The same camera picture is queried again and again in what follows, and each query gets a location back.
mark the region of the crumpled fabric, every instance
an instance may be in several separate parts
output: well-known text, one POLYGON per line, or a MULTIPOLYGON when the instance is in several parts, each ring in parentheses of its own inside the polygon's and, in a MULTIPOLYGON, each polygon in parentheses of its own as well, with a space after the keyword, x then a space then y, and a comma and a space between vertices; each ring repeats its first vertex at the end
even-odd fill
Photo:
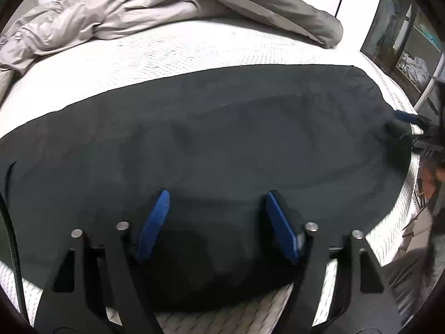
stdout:
POLYGON ((398 67, 420 90, 423 91, 426 88, 429 82, 429 72, 425 60, 419 57, 411 59, 408 53, 404 52, 398 67))
POLYGON ((235 14, 216 0, 57 0, 30 10, 0 38, 0 100, 12 70, 93 37, 110 40, 174 21, 235 14))
POLYGON ((307 36, 326 49, 343 37, 338 19, 302 0, 217 0, 259 23, 307 36))

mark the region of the shelf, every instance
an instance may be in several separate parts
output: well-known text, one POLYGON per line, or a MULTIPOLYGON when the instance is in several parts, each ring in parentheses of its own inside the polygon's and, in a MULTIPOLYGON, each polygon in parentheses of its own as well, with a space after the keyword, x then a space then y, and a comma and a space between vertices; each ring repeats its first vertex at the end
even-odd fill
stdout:
POLYGON ((412 87, 415 88, 415 90, 417 90, 419 92, 419 97, 420 97, 423 93, 420 91, 420 89, 417 87, 417 85, 415 85, 415 83, 397 65, 395 66, 395 68, 398 71, 400 71, 400 73, 406 78, 406 80, 408 80, 411 83, 412 87))
POLYGON ((442 51, 430 39, 428 39, 428 37, 422 31, 420 31, 419 28, 417 28, 416 26, 413 26, 413 28, 416 29, 425 39, 427 39, 429 43, 437 49, 438 52, 442 53, 442 51))

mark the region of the textured mattress cover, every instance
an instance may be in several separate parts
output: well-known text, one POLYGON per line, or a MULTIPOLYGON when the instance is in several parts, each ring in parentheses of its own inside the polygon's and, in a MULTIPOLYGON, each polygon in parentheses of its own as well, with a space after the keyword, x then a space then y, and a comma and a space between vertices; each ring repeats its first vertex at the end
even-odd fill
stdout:
MULTIPOLYGON (((353 65, 377 83, 384 100, 394 109, 415 113, 401 88, 359 51, 322 49, 296 35, 248 20, 209 19, 172 23, 116 40, 94 40, 46 57, 14 84, 1 106, 0 137, 27 121, 111 89, 199 70, 252 64, 353 65)), ((402 229, 410 219, 418 168, 419 157, 412 155, 394 208, 366 236, 382 265, 392 260, 400 246, 402 229)), ((314 325, 327 318, 336 271, 337 262, 332 260, 326 267, 314 325)), ((18 308, 13 273, 1 261, 0 284, 18 308)), ((41 289, 24 279, 24 290, 33 323, 41 289)), ((286 285, 233 307, 201 313, 157 313, 157 319, 166 334, 268 334, 291 290, 292 285, 286 285)), ((112 309, 108 316, 119 321, 112 309)))

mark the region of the blue gripper pad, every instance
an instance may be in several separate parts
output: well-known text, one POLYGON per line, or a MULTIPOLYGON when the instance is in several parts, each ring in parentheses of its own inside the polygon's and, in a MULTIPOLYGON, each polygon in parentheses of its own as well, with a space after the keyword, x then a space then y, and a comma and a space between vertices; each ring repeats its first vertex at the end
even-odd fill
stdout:
POLYGON ((167 213, 170 210, 170 194, 167 190, 163 190, 156 201, 147 221, 139 233, 139 242, 135 259, 141 262, 150 257, 157 236, 161 231, 167 213))
POLYGON ((266 195, 266 211, 284 256, 295 265, 302 254, 305 234, 302 229, 300 232, 295 232, 292 229, 286 218, 285 210, 280 205, 279 199, 275 197, 273 191, 270 191, 266 195))

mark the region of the metal pin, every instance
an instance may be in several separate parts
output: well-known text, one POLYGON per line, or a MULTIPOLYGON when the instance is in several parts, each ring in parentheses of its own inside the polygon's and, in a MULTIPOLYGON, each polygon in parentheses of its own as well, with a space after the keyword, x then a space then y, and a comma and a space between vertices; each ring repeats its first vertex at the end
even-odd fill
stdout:
POLYGON ((304 228, 310 232, 317 232, 319 227, 315 222, 306 222, 304 228))
POLYGON ((117 231, 125 231, 130 227, 130 224, 127 221, 121 221, 116 225, 117 231))
POLYGON ((361 240, 362 238, 364 238, 364 234, 360 230, 352 231, 352 236, 354 236, 357 240, 361 240))
POLYGON ((81 237, 82 234, 83 234, 83 231, 81 229, 75 229, 75 230, 72 230, 71 237, 76 239, 78 237, 81 237))

